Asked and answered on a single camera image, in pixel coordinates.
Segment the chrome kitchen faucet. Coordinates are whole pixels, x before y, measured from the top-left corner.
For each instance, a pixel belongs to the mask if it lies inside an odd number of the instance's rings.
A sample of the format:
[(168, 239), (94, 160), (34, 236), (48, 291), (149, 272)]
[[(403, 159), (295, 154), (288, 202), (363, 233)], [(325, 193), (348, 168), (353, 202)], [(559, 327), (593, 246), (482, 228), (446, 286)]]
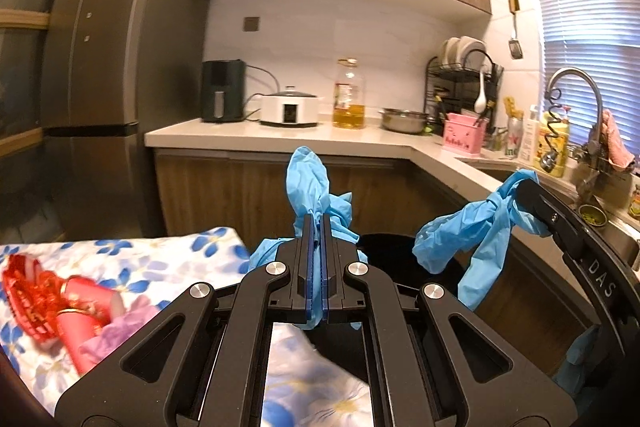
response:
[[(587, 203), (596, 190), (604, 154), (601, 134), (603, 103), (600, 90), (594, 80), (583, 70), (563, 66), (555, 70), (544, 84), (544, 112), (550, 113), (549, 129), (559, 123), (554, 110), (569, 106), (569, 146), (578, 146), (577, 172), (572, 175), (572, 184), (578, 201)], [(555, 150), (544, 155), (541, 166), (545, 173), (551, 172), (556, 161)]]

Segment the black trash bin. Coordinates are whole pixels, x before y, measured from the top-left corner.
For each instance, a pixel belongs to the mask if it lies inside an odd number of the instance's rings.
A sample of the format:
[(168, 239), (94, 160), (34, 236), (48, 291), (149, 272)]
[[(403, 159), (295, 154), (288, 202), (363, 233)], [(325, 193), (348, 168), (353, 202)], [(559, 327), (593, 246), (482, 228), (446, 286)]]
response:
[[(413, 245), (413, 236), (393, 233), (363, 234), (357, 243), (370, 265), (383, 270), (395, 283), (413, 288), (437, 283), (457, 296), (458, 283), (464, 274), (461, 263), (451, 259), (441, 273), (432, 274), (416, 260)], [(362, 335), (355, 326), (321, 322), (305, 335), (322, 357), (360, 381), (369, 382)]]

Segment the wooden lower cabinets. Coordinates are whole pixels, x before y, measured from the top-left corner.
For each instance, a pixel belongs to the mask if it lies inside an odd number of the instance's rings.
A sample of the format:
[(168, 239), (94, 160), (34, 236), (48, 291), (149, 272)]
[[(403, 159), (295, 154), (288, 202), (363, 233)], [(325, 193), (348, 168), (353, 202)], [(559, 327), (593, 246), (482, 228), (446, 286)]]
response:
[[(290, 236), (286, 153), (158, 150), (160, 202), (171, 235), (228, 225), (250, 251), (265, 237)], [(335, 195), (352, 195), (352, 231), (415, 235), (428, 221), (468, 202), (408, 160), (321, 158)], [(597, 321), (582, 296), (555, 277), (520, 239), (477, 315), (544, 373), (559, 369), (574, 339)]]

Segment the purple plastic bag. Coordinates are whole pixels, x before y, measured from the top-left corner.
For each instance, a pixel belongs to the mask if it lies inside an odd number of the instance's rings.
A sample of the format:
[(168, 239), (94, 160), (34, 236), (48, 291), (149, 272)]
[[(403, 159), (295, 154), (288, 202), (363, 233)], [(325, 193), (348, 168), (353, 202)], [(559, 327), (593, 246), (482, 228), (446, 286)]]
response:
[(152, 305), (148, 297), (140, 295), (134, 299), (128, 311), (120, 317), (115, 317), (111, 323), (101, 329), (96, 337), (82, 343), (79, 352), (91, 362), (99, 363), (119, 346), (122, 346), (159, 312), (160, 308)]

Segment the pink cloth on faucet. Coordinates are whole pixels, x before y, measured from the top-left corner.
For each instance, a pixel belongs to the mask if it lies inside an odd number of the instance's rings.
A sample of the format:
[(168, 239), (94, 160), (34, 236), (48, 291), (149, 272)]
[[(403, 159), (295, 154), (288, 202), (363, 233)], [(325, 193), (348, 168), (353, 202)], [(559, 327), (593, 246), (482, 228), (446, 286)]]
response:
[(634, 167), (634, 154), (625, 147), (620, 129), (613, 113), (604, 109), (602, 112), (601, 134), (608, 148), (608, 162), (618, 172), (626, 172)]

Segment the red paper cup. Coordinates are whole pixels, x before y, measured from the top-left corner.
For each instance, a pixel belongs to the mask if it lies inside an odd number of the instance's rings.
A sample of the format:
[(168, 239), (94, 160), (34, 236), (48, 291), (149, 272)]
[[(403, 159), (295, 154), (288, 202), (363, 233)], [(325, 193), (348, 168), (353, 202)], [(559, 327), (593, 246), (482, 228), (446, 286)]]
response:
[(91, 371), (96, 362), (81, 346), (98, 337), (106, 325), (124, 314), (124, 302), (116, 289), (80, 275), (73, 275), (63, 283), (61, 297), (63, 307), (55, 316), (58, 337), (82, 376)]

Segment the white bottle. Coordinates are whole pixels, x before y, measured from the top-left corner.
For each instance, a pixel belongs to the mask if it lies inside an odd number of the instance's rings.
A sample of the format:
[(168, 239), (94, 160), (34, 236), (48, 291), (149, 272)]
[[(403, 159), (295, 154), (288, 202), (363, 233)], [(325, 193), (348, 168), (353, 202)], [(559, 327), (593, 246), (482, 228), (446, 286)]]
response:
[(530, 166), (533, 163), (537, 150), (538, 124), (538, 106), (532, 104), (524, 113), (522, 139), (518, 149), (518, 161), (524, 165)]

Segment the red shiny plastic bag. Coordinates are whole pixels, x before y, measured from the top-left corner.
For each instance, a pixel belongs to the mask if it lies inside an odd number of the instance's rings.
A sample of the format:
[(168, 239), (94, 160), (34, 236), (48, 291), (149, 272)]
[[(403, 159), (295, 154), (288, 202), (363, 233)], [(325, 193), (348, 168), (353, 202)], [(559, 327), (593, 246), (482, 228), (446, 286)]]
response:
[(113, 292), (88, 277), (64, 279), (44, 270), (35, 257), (17, 253), (9, 256), (1, 279), (14, 319), (37, 343), (60, 337), (63, 310), (88, 312), (99, 325), (111, 322)]

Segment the pink utensil holder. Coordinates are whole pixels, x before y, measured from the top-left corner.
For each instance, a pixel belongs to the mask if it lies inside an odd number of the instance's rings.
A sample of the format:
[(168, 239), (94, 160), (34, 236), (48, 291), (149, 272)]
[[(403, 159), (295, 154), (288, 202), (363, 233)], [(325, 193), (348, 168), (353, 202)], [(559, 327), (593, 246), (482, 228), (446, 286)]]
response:
[(478, 156), (487, 127), (486, 118), (449, 113), (442, 134), (442, 147), (449, 151)]

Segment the black dish rack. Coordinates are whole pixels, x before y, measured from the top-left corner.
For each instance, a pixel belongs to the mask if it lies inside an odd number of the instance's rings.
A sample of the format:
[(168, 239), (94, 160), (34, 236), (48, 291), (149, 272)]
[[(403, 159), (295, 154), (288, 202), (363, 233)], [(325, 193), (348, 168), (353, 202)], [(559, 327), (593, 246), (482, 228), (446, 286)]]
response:
[(428, 127), (441, 136), (445, 113), (470, 113), (485, 118), (491, 134), (496, 128), (503, 72), (481, 40), (470, 36), (446, 39), (425, 66), (423, 112)]

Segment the hanging spatula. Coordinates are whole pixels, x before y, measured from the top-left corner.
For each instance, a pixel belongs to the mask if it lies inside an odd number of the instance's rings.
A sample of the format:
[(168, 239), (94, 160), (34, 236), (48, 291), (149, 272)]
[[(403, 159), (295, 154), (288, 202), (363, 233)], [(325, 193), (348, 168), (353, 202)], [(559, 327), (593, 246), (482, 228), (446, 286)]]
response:
[(520, 11), (519, 0), (509, 0), (509, 10), (512, 17), (512, 35), (509, 39), (509, 50), (513, 60), (523, 59), (523, 49), (518, 39), (518, 12)]

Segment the window blinds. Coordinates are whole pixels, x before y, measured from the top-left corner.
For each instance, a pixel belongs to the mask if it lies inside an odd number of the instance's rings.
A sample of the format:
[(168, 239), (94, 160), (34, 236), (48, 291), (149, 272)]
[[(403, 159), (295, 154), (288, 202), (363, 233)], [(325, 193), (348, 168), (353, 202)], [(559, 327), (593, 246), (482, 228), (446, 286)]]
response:
[(539, 0), (544, 75), (588, 73), (631, 153), (639, 151), (639, 0)]

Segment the white rice cooker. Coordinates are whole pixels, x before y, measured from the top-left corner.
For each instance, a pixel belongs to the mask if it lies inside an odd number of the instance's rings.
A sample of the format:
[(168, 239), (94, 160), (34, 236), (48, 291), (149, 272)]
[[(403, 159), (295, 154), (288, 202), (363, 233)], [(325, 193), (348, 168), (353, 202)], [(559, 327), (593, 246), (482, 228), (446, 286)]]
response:
[(288, 86), (283, 91), (262, 97), (258, 122), (270, 127), (316, 127), (319, 106), (319, 97)]

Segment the dark steel refrigerator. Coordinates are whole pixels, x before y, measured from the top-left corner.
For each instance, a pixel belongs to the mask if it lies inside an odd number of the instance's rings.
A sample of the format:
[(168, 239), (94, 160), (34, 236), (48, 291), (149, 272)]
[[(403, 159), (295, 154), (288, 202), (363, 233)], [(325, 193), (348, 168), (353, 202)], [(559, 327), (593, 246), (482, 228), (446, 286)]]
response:
[(40, 91), (67, 239), (166, 232), (146, 134), (198, 115), (209, 0), (54, 0)]

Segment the wooden glass sliding door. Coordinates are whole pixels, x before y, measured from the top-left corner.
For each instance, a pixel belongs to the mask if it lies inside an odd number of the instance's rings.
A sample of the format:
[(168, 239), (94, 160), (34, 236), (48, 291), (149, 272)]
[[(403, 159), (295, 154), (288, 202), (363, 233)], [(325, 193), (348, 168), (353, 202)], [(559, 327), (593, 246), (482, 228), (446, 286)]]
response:
[[(54, 0), (1, 0), (4, 10), (51, 12)], [(44, 28), (1, 30), (1, 242), (38, 243), (62, 233), (53, 207), (41, 127)]]

